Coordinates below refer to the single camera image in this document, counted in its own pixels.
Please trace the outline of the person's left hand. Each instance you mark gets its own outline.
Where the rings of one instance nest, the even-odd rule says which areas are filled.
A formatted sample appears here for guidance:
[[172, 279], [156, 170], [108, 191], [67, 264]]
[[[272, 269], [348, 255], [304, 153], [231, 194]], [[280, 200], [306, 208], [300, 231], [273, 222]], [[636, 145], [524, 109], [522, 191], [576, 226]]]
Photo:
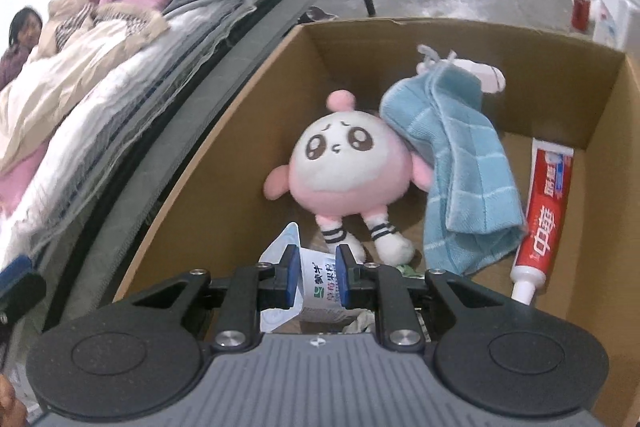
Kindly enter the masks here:
[[17, 399], [15, 389], [6, 376], [0, 376], [0, 421], [1, 427], [26, 427], [27, 410]]

